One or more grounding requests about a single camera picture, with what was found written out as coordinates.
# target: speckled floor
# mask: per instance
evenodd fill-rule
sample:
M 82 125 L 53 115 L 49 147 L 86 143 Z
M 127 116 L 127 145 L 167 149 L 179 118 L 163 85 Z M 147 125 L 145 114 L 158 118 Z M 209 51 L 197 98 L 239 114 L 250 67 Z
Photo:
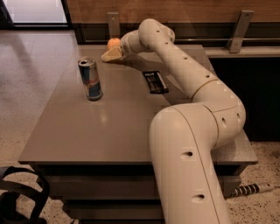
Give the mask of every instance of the speckled floor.
M 18 156 L 76 46 L 72 31 L 0 31 L 0 166 L 19 166 Z M 259 163 L 242 173 L 242 184 L 280 186 L 280 143 L 252 146 Z M 30 177 L 14 179 L 34 183 Z M 227 204 L 233 223 L 280 223 L 279 188 L 227 199 Z M 19 209 L 28 211 L 27 207 L 32 205 Z M 49 199 L 41 216 L 48 223 L 70 223 L 61 208 L 61 202 Z

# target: blue can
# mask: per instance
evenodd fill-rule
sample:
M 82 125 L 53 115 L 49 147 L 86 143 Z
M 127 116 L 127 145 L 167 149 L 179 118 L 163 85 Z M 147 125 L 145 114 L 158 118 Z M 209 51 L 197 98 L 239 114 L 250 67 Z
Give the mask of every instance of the blue can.
M 103 93 L 95 60 L 88 56 L 82 57 L 78 60 L 78 66 L 87 99 L 94 102 L 100 100 Z

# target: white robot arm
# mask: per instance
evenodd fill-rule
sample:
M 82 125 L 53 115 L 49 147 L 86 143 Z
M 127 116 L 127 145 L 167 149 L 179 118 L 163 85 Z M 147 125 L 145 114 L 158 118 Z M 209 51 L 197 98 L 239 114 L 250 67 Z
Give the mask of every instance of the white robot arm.
M 173 44 L 174 33 L 154 19 L 123 36 L 123 55 L 155 52 L 192 103 L 161 110 L 150 126 L 150 154 L 167 224 L 231 223 L 211 149 L 232 141 L 245 108 L 217 76 Z

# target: silver can top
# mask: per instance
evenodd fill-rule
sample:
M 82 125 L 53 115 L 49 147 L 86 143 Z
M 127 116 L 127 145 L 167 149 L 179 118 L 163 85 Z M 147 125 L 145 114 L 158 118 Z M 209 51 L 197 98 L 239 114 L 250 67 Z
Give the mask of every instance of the silver can top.
M 91 67 L 95 65 L 95 60 L 92 57 L 85 56 L 78 60 L 79 67 Z

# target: orange object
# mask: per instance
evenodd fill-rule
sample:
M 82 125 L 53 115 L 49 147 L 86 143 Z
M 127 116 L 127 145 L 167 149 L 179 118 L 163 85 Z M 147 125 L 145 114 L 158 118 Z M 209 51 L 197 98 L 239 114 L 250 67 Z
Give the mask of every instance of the orange object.
M 111 38 L 107 43 L 107 49 L 110 50 L 114 46 L 120 46 L 121 40 L 119 38 Z

